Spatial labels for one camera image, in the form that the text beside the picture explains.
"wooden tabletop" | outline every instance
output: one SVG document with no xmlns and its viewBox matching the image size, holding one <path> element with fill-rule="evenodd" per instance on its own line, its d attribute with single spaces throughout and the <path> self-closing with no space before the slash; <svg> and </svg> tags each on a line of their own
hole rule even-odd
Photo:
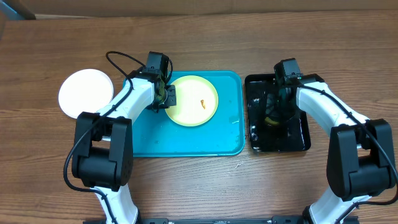
<svg viewBox="0 0 398 224">
<path fill-rule="evenodd" d="M 57 99 L 62 82 L 84 68 L 107 73 L 118 92 L 123 75 L 106 60 L 109 50 L 142 61 L 150 50 L 163 52 L 175 70 L 234 70 L 242 83 L 295 57 L 303 73 L 319 74 L 356 111 L 387 120 L 398 146 L 398 11 L 7 22 L 0 41 L 0 222 L 104 217 L 94 194 L 63 182 L 75 120 Z M 122 57 L 115 61 L 125 70 L 137 68 Z M 315 202 L 328 186 L 329 140 L 319 125 L 309 119 L 307 153 L 256 156 L 245 122 L 246 146 L 238 156 L 135 159 L 129 187 L 142 216 L 298 215 Z M 397 209 L 364 205 L 354 214 L 361 223 L 398 223 Z"/>
</svg>

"wood grain surface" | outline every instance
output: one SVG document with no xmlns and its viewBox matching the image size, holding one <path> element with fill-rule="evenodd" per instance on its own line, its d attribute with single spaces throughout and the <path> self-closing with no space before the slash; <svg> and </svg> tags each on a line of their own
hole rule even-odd
<svg viewBox="0 0 398 224">
<path fill-rule="evenodd" d="M 109 50 L 142 61 L 150 50 L 163 52 L 175 70 L 234 70 L 242 83 L 295 57 L 304 73 L 319 74 L 356 111 L 387 120 L 398 145 L 398 11 L 7 22 L 0 41 L 0 222 L 104 217 L 94 194 L 63 182 L 75 120 L 62 113 L 57 95 L 66 77 L 84 68 L 107 73 L 118 92 L 123 76 L 106 60 Z M 137 68 L 122 57 L 115 61 Z M 309 125 L 307 153 L 255 155 L 246 121 L 238 156 L 135 159 L 133 201 L 147 218 L 301 214 L 328 186 L 328 136 L 312 118 Z M 398 223 L 397 209 L 363 206 L 354 214 L 361 223 Z"/>
</svg>

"small brown object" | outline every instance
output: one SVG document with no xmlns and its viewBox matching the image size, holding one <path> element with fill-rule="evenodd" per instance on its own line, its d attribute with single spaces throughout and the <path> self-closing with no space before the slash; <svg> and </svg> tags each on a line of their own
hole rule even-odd
<svg viewBox="0 0 398 224">
<path fill-rule="evenodd" d="M 201 106 L 203 107 L 203 109 L 206 109 L 205 101 L 201 100 L 200 103 L 201 103 Z"/>
</svg>

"brown background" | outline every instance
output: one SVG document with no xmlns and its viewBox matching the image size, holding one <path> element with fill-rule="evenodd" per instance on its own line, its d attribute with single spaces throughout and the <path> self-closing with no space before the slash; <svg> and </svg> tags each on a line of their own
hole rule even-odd
<svg viewBox="0 0 398 224">
<path fill-rule="evenodd" d="M 23 15 L 119 17 L 398 9 L 396 0 L 4 0 Z"/>
<path fill-rule="evenodd" d="M 242 80 L 295 57 L 356 111 L 386 119 L 397 145 L 397 21 L 397 11 L 347 11 L 7 22 L 0 42 L 0 222 L 103 217 L 93 194 L 73 192 L 62 180 L 75 120 L 62 113 L 57 94 L 84 68 L 106 72 L 118 92 L 123 79 L 105 59 L 109 50 L 142 61 L 150 50 L 163 52 L 176 70 L 229 69 Z M 246 142 L 234 157 L 135 159 L 132 198 L 144 217 L 301 214 L 328 185 L 328 137 L 311 118 L 309 125 L 307 153 L 256 156 Z M 354 214 L 362 223 L 398 223 L 397 208 L 363 206 Z"/>
</svg>

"teal tray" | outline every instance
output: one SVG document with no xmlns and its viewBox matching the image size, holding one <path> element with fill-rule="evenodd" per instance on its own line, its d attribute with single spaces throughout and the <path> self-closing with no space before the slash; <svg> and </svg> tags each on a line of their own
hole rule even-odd
<svg viewBox="0 0 398 224">
<path fill-rule="evenodd" d="M 232 71 L 173 72 L 171 82 L 186 75 L 210 81 L 218 93 L 218 108 L 205 124 L 185 127 L 165 110 L 144 110 L 132 127 L 134 157 L 233 156 L 245 143 L 242 81 Z"/>
</svg>

